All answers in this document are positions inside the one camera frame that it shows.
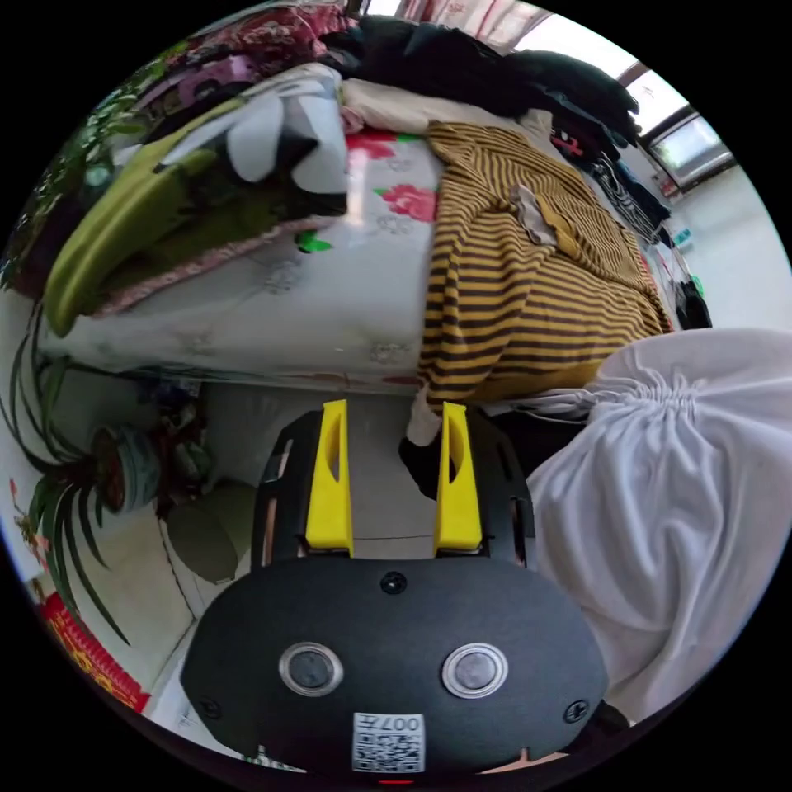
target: white towel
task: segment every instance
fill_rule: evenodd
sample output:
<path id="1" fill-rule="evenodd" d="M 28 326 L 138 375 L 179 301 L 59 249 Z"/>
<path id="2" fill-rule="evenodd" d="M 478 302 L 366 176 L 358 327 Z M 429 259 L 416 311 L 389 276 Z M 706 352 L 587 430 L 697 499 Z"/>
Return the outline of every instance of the white towel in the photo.
<path id="1" fill-rule="evenodd" d="M 764 593 L 792 525 L 792 333 L 633 343 L 579 391 L 591 409 L 528 479 L 536 567 L 583 609 L 608 701 L 640 720 L 699 680 Z"/>

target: flower pot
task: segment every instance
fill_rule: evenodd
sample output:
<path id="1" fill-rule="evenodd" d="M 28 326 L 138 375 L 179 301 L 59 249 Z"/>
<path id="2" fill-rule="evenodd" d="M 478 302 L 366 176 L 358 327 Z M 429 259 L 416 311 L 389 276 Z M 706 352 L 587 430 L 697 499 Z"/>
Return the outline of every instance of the flower pot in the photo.
<path id="1" fill-rule="evenodd" d="M 133 512 L 157 494 L 161 467 L 151 440 L 128 426 L 99 427 L 92 440 L 99 460 L 99 497 L 115 514 Z"/>
<path id="2" fill-rule="evenodd" d="M 199 578 L 233 580 L 250 547 L 256 489 L 225 481 L 206 495 L 174 507 L 167 516 L 173 551 Z"/>

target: red decoration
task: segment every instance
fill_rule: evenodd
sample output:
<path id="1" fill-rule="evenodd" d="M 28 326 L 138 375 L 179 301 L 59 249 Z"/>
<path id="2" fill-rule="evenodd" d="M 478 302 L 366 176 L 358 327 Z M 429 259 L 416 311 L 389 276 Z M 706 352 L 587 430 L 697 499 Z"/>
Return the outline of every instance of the red decoration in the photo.
<path id="1" fill-rule="evenodd" d="M 423 223 L 434 222 L 437 207 L 437 193 L 434 190 L 399 184 L 383 193 L 382 197 L 388 201 L 395 215 L 407 215 Z"/>
<path id="2" fill-rule="evenodd" d="M 41 616 L 58 637 L 69 656 L 100 687 L 135 712 L 143 712 L 149 693 L 107 653 L 91 634 L 78 627 L 66 610 L 60 594 L 50 596 L 40 606 Z"/>
<path id="3" fill-rule="evenodd" d="M 368 155 L 368 159 L 388 159 L 396 153 L 387 144 L 397 141 L 397 136 L 390 132 L 365 130 L 359 134 L 348 134 L 346 148 L 350 155 L 353 151 L 364 151 Z"/>

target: floral bedsheet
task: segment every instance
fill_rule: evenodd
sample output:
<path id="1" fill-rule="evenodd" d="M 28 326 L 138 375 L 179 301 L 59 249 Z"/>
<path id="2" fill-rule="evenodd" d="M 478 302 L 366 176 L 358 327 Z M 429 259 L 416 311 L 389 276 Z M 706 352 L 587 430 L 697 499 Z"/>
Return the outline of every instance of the floral bedsheet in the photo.
<path id="1" fill-rule="evenodd" d="M 351 392 L 413 390 L 440 161 L 408 135 L 347 137 L 347 214 L 262 246 L 131 310 L 81 317 L 43 351 L 153 370 Z"/>

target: white sheet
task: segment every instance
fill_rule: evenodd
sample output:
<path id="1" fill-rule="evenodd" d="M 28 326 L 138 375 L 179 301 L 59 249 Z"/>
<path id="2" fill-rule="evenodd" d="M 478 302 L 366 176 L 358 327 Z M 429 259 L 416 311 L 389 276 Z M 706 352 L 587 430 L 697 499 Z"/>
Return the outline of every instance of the white sheet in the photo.
<path id="1" fill-rule="evenodd" d="M 616 352 L 584 390 L 523 406 L 592 410 L 528 479 L 537 568 L 579 603 L 633 720 L 728 649 L 792 525 L 792 333 L 690 330 Z"/>
<path id="2" fill-rule="evenodd" d="M 81 317 L 42 349 L 122 371 L 414 391 L 439 160 L 420 139 L 352 136 L 349 211 L 165 289 L 131 310 Z"/>

